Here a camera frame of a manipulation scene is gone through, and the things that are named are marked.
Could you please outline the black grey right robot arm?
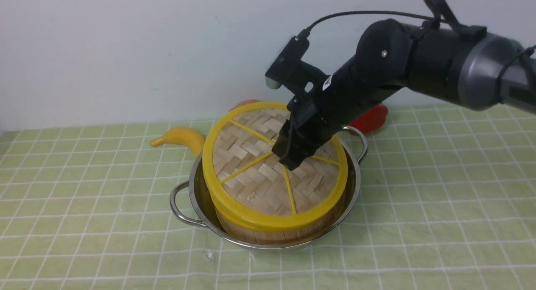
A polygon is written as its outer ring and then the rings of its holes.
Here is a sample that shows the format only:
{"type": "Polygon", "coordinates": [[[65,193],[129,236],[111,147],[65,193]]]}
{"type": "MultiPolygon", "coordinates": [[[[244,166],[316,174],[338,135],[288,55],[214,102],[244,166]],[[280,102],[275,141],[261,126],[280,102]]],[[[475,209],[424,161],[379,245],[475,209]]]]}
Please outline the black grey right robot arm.
{"type": "Polygon", "coordinates": [[[265,73],[268,87],[285,86],[294,94],[272,148],[290,170],[402,88],[473,111],[505,104],[535,113],[530,50],[483,27],[455,31],[380,20],[332,75],[302,60],[309,34],[307,28],[291,38],[265,73]]]}

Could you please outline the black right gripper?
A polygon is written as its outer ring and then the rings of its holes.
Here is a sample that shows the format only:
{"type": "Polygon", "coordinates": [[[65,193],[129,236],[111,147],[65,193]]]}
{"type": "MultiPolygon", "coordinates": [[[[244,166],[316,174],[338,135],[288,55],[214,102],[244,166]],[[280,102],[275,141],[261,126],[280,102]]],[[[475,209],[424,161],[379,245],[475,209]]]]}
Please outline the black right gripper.
{"type": "Polygon", "coordinates": [[[279,162],[293,171],[341,128],[400,89],[405,68],[399,63],[347,62],[312,96],[290,103],[290,118],[273,145],[279,162]]]}

